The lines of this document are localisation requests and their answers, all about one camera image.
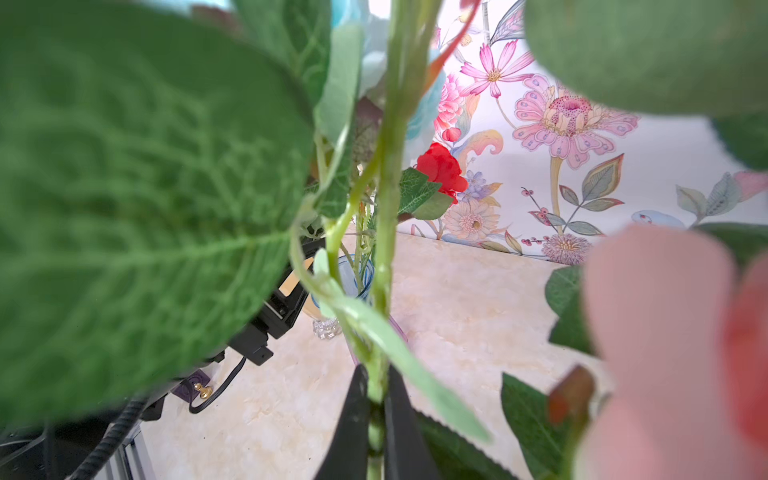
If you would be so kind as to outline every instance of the pink petal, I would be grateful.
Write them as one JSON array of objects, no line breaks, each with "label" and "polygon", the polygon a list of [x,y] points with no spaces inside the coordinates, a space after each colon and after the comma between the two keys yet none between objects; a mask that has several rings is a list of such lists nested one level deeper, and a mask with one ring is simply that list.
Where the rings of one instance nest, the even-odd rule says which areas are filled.
[{"label": "pink petal", "polygon": [[587,160],[589,160],[589,153],[582,154],[576,147],[576,140],[574,140],[573,137],[568,138],[568,143],[570,144],[570,148],[568,148],[568,156],[565,158],[565,161],[568,162],[570,168],[576,170],[581,165],[587,163]]},{"label": "pink petal", "polygon": [[513,61],[511,65],[502,70],[502,77],[513,74],[516,71],[522,70],[528,67],[534,61],[533,54],[530,51],[526,51],[520,58]]},{"label": "pink petal", "polygon": [[498,81],[506,81],[506,82],[523,81],[523,80],[525,80],[527,78],[530,78],[530,77],[533,77],[532,73],[526,73],[526,74],[515,75],[515,76],[509,76],[508,75],[506,77],[499,78]]},{"label": "pink petal", "polygon": [[512,56],[515,54],[515,48],[518,46],[518,41],[513,40],[510,41],[508,44],[504,45],[504,50],[502,50],[502,56],[498,59],[498,69],[504,70],[504,67],[507,66],[507,63],[509,63],[510,60],[512,60]]},{"label": "pink petal", "polygon": [[650,478],[755,478],[725,403],[718,349],[734,274],[721,244],[664,227],[629,227],[587,260],[590,329],[614,399],[662,455],[664,470]]},{"label": "pink petal", "polygon": [[524,81],[523,85],[525,85],[528,88],[533,88],[539,94],[541,94],[544,98],[546,98],[549,95],[548,93],[549,82],[547,81],[547,78],[542,75],[534,74],[533,77]]},{"label": "pink petal", "polygon": [[476,81],[474,84],[471,84],[467,88],[462,90],[462,97],[466,97],[467,95],[478,95],[482,91],[484,91],[486,88],[488,88],[488,85],[490,83],[491,82],[487,80]]},{"label": "pink petal", "polygon": [[464,63],[464,66],[462,66],[459,71],[465,75],[469,75],[475,80],[478,80],[479,78],[488,78],[487,72],[480,71],[477,68],[471,66],[468,61]]},{"label": "pink petal", "polygon": [[499,98],[502,96],[502,91],[498,89],[498,85],[495,81],[491,82],[491,96],[493,98]]},{"label": "pink petal", "polygon": [[560,135],[558,135],[556,132],[553,132],[552,130],[549,130],[548,128],[539,131],[536,134],[536,140],[547,145],[552,145],[559,137]]},{"label": "pink petal", "polygon": [[556,138],[549,146],[549,154],[552,157],[567,158],[568,151],[571,148],[571,139],[564,135],[556,135]]},{"label": "pink petal", "polygon": [[749,200],[760,192],[768,190],[768,174],[738,172],[733,174],[733,179],[741,187],[741,199],[739,202]]},{"label": "pink petal", "polygon": [[480,62],[485,71],[494,71],[496,68],[493,64],[493,52],[491,51],[491,47],[488,47],[486,44],[483,44],[480,47]]}]

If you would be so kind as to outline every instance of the marble countertop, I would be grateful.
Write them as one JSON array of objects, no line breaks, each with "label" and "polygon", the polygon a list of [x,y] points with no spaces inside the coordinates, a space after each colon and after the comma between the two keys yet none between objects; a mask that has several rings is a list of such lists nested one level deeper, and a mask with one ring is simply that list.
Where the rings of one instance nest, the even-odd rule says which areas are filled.
[{"label": "marble countertop", "polygon": [[[502,372],[548,391],[574,363],[605,383],[598,362],[547,343],[555,314],[544,285],[556,263],[398,235],[392,316],[413,352],[453,388],[493,434],[476,445],[521,480],[531,478],[507,426],[499,392]],[[141,429],[158,480],[314,477],[341,412],[354,368],[343,338],[314,336],[300,314],[274,357],[248,362],[221,397],[198,415],[168,396],[162,418]],[[240,361],[227,350],[214,387]],[[409,386],[415,408],[435,416]]]}]

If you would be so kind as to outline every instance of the artificial flower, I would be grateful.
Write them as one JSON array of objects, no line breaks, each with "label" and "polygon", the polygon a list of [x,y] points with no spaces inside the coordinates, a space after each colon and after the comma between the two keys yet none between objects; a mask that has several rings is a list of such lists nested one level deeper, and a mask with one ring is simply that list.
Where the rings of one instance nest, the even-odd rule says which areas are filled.
[{"label": "artificial flower", "polygon": [[553,262],[578,265],[584,261],[591,247],[587,239],[564,233],[549,237],[541,252]]},{"label": "artificial flower", "polygon": [[574,478],[768,478],[768,256],[736,278],[693,230],[634,226],[595,248],[584,299],[616,388]]},{"label": "artificial flower", "polygon": [[442,220],[451,235],[474,243],[484,240],[498,225],[493,207],[474,198],[451,207]]},{"label": "artificial flower", "polygon": [[523,83],[531,90],[518,100],[515,115],[536,123],[515,129],[515,140],[530,151],[546,144],[550,156],[566,160],[573,169],[589,160],[590,151],[602,155],[616,149],[598,131],[623,137],[637,127],[637,115],[592,104],[567,88],[556,89],[539,74]]},{"label": "artificial flower", "polygon": [[502,56],[498,60],[498,66],[493,61],[491,47],[483,44],[483,46],[480,47],[480,62],[485,71],[473,67],[468,61],[464,62],[461,72],[473,77],[475,83],[462,90],[462,95],[477,95],[490,86],[491,96],[493,98],[499,98],[502,95],[502,91],[499,90],[498,85],[496,84],[497,81],[522,81],[532,77],[533,74],[513,75],[529,66],[534,60],[533,54],[530,51],[526,51],[520,58],[510,64],[509,62],[515,54],[517,44],[518,41],[513,40],[504,46]]},{"label": "artificial flower", "polygon": [[464,98],[461,96],[461,86],[456,74],[450,74],[440,91],[440,103],[437,107],[435,131],[442,132],[456,125],[456,121],[464,112]]},{"label": "artificial flower", "polygon": [[440,192],[453,198],[453,203],[458,203],[456,194],[463,192],[469,186],[467,180],[462,177],[462,169],[451,152],[441,144],[434,143],[416,161],[416,170],[425,174],[429,181],[442,184]]}]

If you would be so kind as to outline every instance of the red flower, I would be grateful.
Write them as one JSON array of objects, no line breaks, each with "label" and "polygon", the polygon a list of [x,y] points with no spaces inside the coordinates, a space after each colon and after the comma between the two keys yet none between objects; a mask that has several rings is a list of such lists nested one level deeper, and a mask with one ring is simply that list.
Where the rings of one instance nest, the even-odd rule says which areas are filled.
[{"label": "red flower", "polygon": [[454,204],[458,203],[456,194],[469,187],[467,180],[462,177],[462,168],[458,161],[447,148],[438,143],[432,144],[429,150],[419,157],[416,170],[429,177],[429,181],[442,184],[439,191],[452,197]]}]

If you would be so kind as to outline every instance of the green leaf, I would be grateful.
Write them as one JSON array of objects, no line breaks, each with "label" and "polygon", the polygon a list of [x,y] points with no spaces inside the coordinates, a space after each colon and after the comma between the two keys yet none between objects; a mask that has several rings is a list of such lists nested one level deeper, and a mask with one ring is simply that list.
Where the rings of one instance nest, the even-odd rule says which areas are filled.
[{"label": "green leaf", "polygon": [[565,201],[567,201],[571,205],[576,205],[578,207],[578,205],[579,205],[578,195],[571,188],[568,188],[565,185],[561,185],[560,186],[560,195],[563,196]]},{"label": "green leaf", "polygon": [[696,227],[725,243],[743,269],[768,250],[768,226],[749,223],[705,223]]},{"label": "green leaf", "polygon": [[598,198],[597,200],[592,200],[588,204],[582,205],[581,208],[589,210],[590,212],[601,212],[603,210],[608,210],[611,207],[616,207],[617,205],[624,205],[624,202],[616,200],[615,198]]},{"label": "green leaf", "polygon": [[451,205],[453,205],[453,197],[438,192],[414,210],[413,217],[417,220],[437,220],[448,211]]},{"label": "green leaf", "polygon": [[525,4],[526,40],[553,77],[591,101],[657,114],[768,109],[766,25],[768,2]]},{"label": "green leaf", "polygon": [[400,177],[400,214],[412,214],[440,190],[442,184],[429,181],[415,168],[406,168]]},{"label": "green leaf", "polygon": [[[362,26],[357,23],[334,28],[331,34],[328,81],[315,109],[317,127],[331,144],[336,144],[344,128],[353,129],[349,119],[357,103],[364,41]],[[348,138],[354,138],[351,131]]]},{"label": "green leaf", "polygon": [[520,442],[525,463],[534,478],[557,475],[570,420],[553,426],[548,419],[547,396],[513,376],[502,375],[502,409]]},{"label": "green leaf", "polygon": [[573,230],[574,232],[580,234],[580,235],[602,235],[603,232],[600,231],[599,228],[597,228],[595,225],[588,223],[588,222],[570,222],[568,224],[568,228]]},{"label": "green leaf", "polygon": [[707,199],[704,194],[693,188],[676,186],[677,188],[677,206],[695,214],[697,218],[704,218],[707,215]]},{"label": "green leaf", "polygon": [[443,480],[518,480],[442,423],[421,412],[416,421]]},{"label": "green leaf", "polygon": [[616,190],[621,180],[621,162],[624,154],[611,158],[589,171],[581,183],[581,196],[584,201],[604,197]]},{"label": "green leaf", "polygon": [[480,247],[483,247],[486,250],[494,250],[495,252],[509,253],[507,247],[501,245],[499,242],[491,242],[490,240],[480,242]]},{"label": "green leaf", "polygon": [[730,212],[739,204],[741,187],[729,173],[725,173],[707,198],[707,216],[722,215]]},{"label": "green leaf", "polygon": [[739,162],[754,171],[768,171],[768,113],[713,118],[712,125]]},{"label": "green leaf", "polygon": [[565,220],[555,214],[547,214],[547,220],[549,220],[549,223],[555,226],[565,225]]},{"label": "green leaf", "polygon": [[301,80],[312,105],[317,104],[328,74],[330,0],[233,0],[233,3],[251,41],[288,67]]},{"label": "green leaf", "polygon": [[558,268],[549,276],[544,295],[550,308],[562,315],[565,307],[581,292],[581,267],[578,265]]},{"label": "green leaf", "polygon": [[574,295],[549,333],[549,343],[597,356],[584,318],[581,295]]},{"label": "green leaf", "polygon": [[270,58],[136,5],[4,5],[0,65],[6,425],[103,409],[246,324],[286,267],[313,125]]}]

